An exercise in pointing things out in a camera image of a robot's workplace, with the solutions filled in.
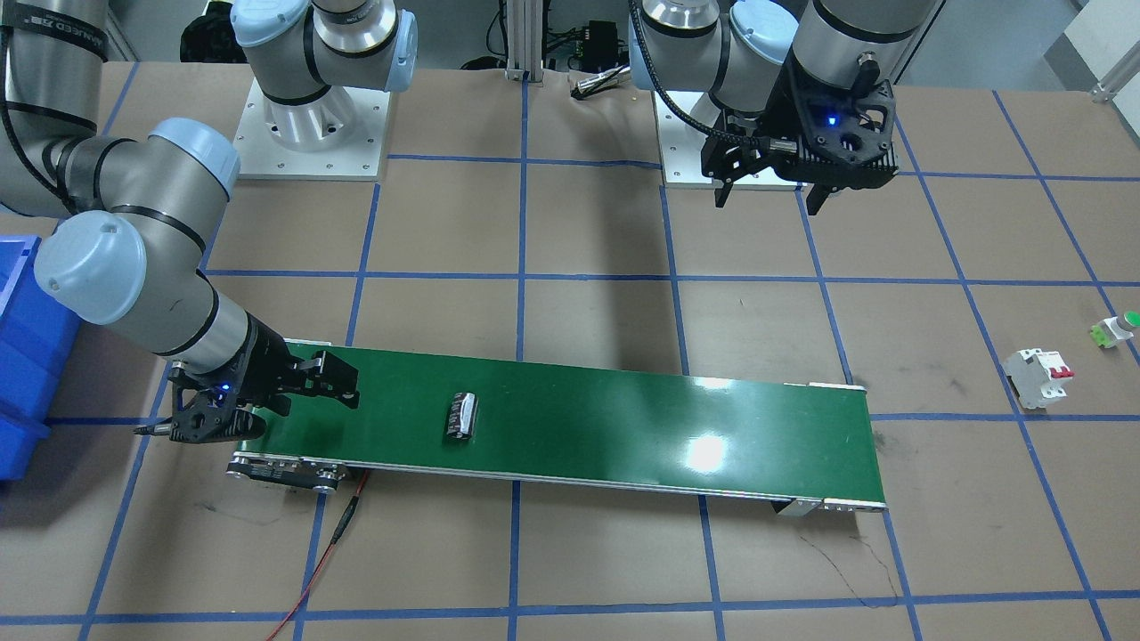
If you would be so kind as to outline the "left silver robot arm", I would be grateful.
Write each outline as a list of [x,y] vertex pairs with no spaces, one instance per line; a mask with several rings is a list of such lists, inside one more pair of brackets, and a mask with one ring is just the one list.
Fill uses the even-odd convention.
[[632,1],[632,81],[705,136],[715,206],[747,175],[806,182],[809,216],[899,173],[891,68],[930,1]]

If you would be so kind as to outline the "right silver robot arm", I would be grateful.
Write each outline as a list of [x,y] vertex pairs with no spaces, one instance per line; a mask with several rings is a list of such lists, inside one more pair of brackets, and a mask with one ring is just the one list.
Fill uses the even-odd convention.
[[[333,352],[300,358],[280,334],[217,291],[199,263],[241,175],[211,125],[168,117],[142,141],[99,133],[105,1],[3,3],[3,208],[60,220],[36,284],[82,320],[171,362],[171,417],[138,435],[251,441],[264,407],[293,396],[357,409],[358,372]],[[236,1],[233,34],[296,149],[290,120],[350,106],[348,86],[404,91],[417,58],[414,13],[392,1]]]

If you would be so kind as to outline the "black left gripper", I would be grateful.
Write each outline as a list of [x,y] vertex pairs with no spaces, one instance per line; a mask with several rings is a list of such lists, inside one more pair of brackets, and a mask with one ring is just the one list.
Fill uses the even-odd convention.
[[813,185],[807,216],[819,216],[837,188],[880,188],[899,172],[895,107],[878,62],[856,62],[847,86],[826,84],[800,62],[785,62],[754,133],[720,117],[723,133],[709,135],[702,146],[701,171],[715,179],[715,206],[726,206],[736,180],[765,169]]

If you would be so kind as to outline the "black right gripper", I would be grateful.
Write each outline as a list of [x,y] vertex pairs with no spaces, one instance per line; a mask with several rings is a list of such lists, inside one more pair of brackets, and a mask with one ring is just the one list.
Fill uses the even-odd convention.
[[358,409],[358,370],[329,350],[302,358],[280,334],[251,318],[239,350],[220,368],[192,373],[176,365],[166,437],[172,443],[253,441],[267,430],[264,417],[288,417],[292,393],[326,397]]

